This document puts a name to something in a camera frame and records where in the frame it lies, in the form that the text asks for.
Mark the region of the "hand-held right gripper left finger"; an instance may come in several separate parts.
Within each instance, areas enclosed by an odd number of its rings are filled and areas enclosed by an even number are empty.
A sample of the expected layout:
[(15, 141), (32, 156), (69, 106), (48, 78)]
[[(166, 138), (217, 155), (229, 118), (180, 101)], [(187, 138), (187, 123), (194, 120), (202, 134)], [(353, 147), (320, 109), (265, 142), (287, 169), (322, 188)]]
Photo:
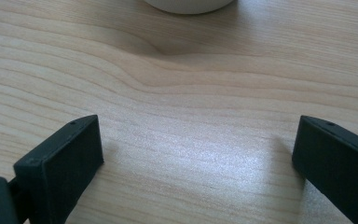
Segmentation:
[(103, 164), (96, 115), (73, 120), (14, 164), (17, 183), (30, 193), (32, 224), (64, 224)]

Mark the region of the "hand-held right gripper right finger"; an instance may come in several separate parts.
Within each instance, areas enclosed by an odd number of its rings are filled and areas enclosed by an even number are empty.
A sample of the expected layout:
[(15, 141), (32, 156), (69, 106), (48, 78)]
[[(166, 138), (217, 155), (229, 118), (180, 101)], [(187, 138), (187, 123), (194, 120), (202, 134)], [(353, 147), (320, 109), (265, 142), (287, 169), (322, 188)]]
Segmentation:
[(309, 116), (299, 120), (292, 163), (353, 224), (358, 224), (358, 135)]

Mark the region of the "white round bowl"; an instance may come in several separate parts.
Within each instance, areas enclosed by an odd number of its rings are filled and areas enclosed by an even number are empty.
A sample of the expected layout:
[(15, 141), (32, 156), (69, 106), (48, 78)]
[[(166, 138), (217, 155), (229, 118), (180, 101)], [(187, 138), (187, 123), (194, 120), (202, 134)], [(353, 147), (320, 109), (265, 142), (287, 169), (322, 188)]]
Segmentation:
[(145, 0), (157, 9), (175, 14), (201, 14), (217, 10), (234, 0)]

